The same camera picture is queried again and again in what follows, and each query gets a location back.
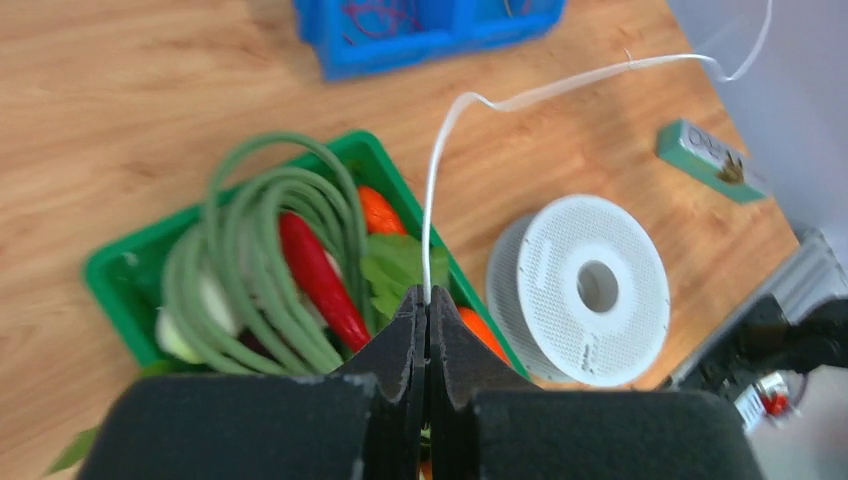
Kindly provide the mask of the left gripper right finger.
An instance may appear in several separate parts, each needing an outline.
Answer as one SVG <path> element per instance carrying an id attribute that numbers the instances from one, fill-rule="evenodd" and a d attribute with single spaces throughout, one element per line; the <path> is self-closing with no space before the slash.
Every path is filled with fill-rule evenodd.
<path id="1" fill-rule="evenodd" d="M 759 479 L 736 408 L 698 391 L 553 391 L 527 381 L 432 289 L 437 479 Z"/>

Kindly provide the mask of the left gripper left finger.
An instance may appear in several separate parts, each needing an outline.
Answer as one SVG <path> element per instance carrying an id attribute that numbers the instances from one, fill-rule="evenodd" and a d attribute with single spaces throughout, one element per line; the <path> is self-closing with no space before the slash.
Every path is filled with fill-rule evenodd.
<path id="1" fill-rule="evenodd" d="M 415 479 L 424 405 L 425 290 L 333 373 L 171 374 L 132 384 L 82 479 Z"/>

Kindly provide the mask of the white perforated spool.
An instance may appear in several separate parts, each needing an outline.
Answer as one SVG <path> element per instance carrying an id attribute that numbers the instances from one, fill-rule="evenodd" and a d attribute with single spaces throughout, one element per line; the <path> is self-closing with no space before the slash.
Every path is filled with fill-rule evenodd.
<path id="1" fill-rule="evenodd" d="M 485 275 L 495 330 L 537 380 L 617 387 L 658 357 L 671 321 L 669 281 L 640 223 L 599 196 L 557 199 L 514 221 Z"/>

